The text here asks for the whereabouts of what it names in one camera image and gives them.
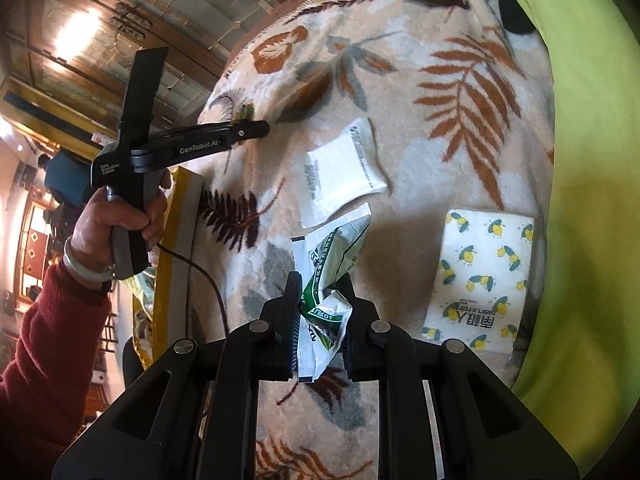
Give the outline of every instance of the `hand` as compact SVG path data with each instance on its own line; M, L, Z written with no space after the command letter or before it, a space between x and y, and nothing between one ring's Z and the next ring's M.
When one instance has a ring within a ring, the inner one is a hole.
M171 176L166 170L160 183L164 189L171 186ZM100 188L91 197L80 215L71 235L71 250L76 260L89 270L103 272L113 264L111 253L111 227L120 225L130 231L142 231L142 237L151 248L164 234L164 212L167 208L164 193L149 203L146 212L136 209L122 200L107 202L107 190ZM74 279L87 288L99 290L101 283L89 282L67 268Z

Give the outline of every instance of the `bracelet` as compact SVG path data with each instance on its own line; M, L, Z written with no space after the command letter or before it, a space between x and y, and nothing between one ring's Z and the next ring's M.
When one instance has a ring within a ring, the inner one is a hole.
M83 264L76 260L76 257L71 250L71 237L65 241L65 255L63 256L63 262L65 265L72 269L78 276L88 280L89 282L110 282L113 279L114 266L109 266L104 269L104 272L95 272L94 270L87 269Z

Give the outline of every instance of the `round metal pivot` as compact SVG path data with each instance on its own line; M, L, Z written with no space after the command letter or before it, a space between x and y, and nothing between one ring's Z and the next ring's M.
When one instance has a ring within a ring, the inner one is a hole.
M462 354L465 351L465 344L460 339L449 339L445 346L452 354Z
M389 323L386 321L377 319L373 323L371 323L371 329L373 330L373 332L382 334L385 332L389 332L389 330L391 330L391 325L389 325Z
M263 319L256 319L255 321L252 321L251 324L249 325L249 330L257 334L259 334L260 332L266 332L268 329L269 329L269 323Z
M188 354L193 350L194 346L191 339L180 339L174 343L174 352L177 354Z

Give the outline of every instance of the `black cable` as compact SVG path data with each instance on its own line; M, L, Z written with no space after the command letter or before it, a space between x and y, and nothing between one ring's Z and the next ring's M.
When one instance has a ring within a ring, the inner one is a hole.
M216 282L213 281L213 278L209 275L209 273L206 270L204 270L201 266L199 266L193 260L188 259L186 256L182 256L181 254L175 253L171 249L167 249L162 244L158 244L158 247L161 250L163 250L165 253L170 254L174 258L178 258L179 260L184 261L190 267L193 267L194 269L196 269L211 284L211 286L213 287L214 292L216 293L216 298L218 298L218 306L220 307L220 316L222 316L222 328L225 331L225 337L229 337L229 322L226 319L225 304L222 301L222 295L220 294L220 290L219 290L218 286L216 285Z

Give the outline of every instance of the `red fleece sweater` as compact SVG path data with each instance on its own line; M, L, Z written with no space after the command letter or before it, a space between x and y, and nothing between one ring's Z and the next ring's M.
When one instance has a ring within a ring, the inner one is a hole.
M24 315L15 361L0 379L0 478L50 479L84 418L95 352L111 303L49 267Z

